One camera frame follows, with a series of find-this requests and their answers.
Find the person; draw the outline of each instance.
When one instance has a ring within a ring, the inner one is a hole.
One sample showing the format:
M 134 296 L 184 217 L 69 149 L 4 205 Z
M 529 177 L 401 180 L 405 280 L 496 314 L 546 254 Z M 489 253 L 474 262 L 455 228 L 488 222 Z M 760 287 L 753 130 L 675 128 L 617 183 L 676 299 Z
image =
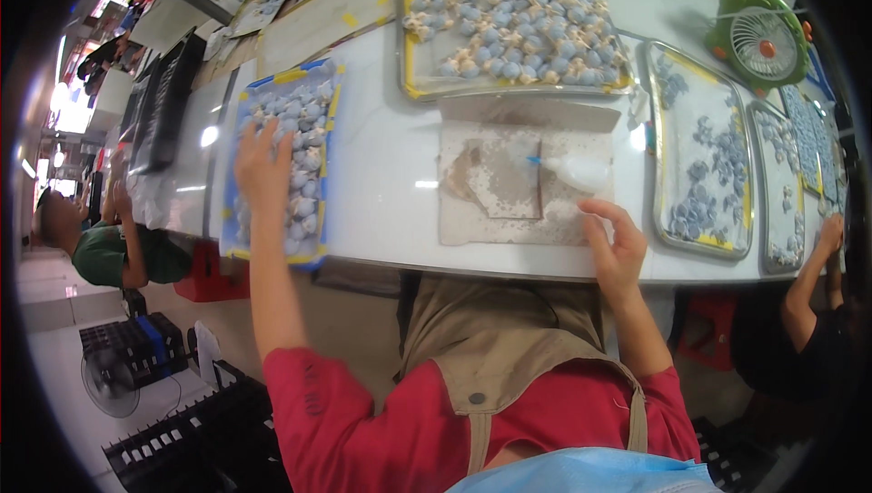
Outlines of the person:
M 769 284 L 739 298 L 733 314 L 730 357 L 748 387 L 779 400 L 826 397 L 851 366 L 851 312 L 842 298 L 844 220 L 825 219 L 817 245 L 789 287 Z M 828 309 L 809 302 L 827 268 Z
M 91 228 L 91 221 L 88 219 L 88 215 L 91 214 L 91 211 L 88 209 L 88 196 L 91 195 L 91 182 L 92 179 L 89 177 L 88 182 L 84 184 L 82 195 L 76 196 L 76 198 L 73 199 L 73 203 L 76 204 L 76 207 L 79 209 L 79 219 L 82 221 L 82 229 Z
M 445 491 L 564 448 L 699 460 L 670 352 L 638 287 L 647 242 L 625 210 L 600 200 L 579 208 L 612 313 L 601 313 L 596 291 L 425 275 L 401 380 L 375 415 L 348 368 L 307 335 L 282 249 L 292 135 L 271 160 L 276 127 L 246 128 L 234 174 L 251 208 L 256 346 L 294 490 Z M 612 322 L 619 361 L 603 352 Z
M 115 63 L 122 61 L 128 49 L 135 49 L 129 55 L 129 65 L 136 63 L 146 51 L 145 46 L 130 42 L 130 30 L 124 31 L 115 39 L 106 41 L 100 47 L 88 54 L 76 69 L 76 76 L 84 80 L 84 92 L 94 95 L 99 92 L 105 74 Z
M 49 247 L 65 251 L 88 283 L 135 289 L 149 281 L 180 281 L 191 269 L 191 258 L 164 230 L 134 222 L 130 196 L 119 180 L 124 173 L 122 155 L 121 150 L 113 154 L 100 222 L 82 231 L 79 207 L 46 189 L 33 214 L 33 231 Z

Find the red stool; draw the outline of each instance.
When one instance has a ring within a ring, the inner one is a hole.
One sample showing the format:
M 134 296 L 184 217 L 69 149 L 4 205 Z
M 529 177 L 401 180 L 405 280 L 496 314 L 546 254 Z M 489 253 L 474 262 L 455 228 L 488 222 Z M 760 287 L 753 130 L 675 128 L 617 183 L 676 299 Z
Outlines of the red stool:
M 702 338 L 692 344 L 687 342 L 687 328 L 681 333 L 679 353 L 696 360 L 707 367 L 728 372 L 733 369 L 730 359 L 730 330 L 733 327 L 733 311 L 736 309 L 738 297 L 734 294 L 719 292 L 700 296 L 694 294 L 687 305 L 687 313 L 695 313 L 712 324 L 712 329 Z M 707 344 L 714 342 L 714 355 L 701 351 Z
M 221 274 L 218 266 L 219 258 L 218 243 L 199 241 L 194 244 L 191 272 L 183 280 L 173 283 L 175 293 L 191 302 L 249 298 L 248 263 L 245 263 L 241 282 L 233 283 L 230 276 Z

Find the blue face mask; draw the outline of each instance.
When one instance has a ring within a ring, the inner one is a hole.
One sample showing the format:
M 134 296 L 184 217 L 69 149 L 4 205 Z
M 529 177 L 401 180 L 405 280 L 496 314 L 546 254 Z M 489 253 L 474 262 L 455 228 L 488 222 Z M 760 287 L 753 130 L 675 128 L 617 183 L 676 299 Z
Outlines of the blue face mask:
M 447 493 L 715 493 L 704 464 L 613 448 L 566 448 L 466 477 Z

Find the glue bottle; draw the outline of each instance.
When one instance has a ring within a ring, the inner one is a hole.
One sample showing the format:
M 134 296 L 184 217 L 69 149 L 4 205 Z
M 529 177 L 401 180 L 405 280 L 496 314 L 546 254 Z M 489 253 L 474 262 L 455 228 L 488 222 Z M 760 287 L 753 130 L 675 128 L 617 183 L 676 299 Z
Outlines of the glue bottle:
M 528 156 L 527 159 L 553 171 L 558 179 L 574 189 L 591 194 L 604 189 L 611 177 L 609 164 L 592 156 L 566 154 L 559 158 Z

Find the small fan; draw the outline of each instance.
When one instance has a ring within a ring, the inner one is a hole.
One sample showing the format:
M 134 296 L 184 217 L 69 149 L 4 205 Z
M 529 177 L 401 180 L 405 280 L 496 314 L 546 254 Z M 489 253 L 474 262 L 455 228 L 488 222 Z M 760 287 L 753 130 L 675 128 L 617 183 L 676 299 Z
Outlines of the small fan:
M 82 382 L 97 408 L 113 417 L 127 417 L 139 405 L 134 375 L 113 349 L 82 357 Z
M 760 97 L 794 84 L 808 71 L 811 26 L 782 0 L 720 0 L 706 46 L 728 61 Z

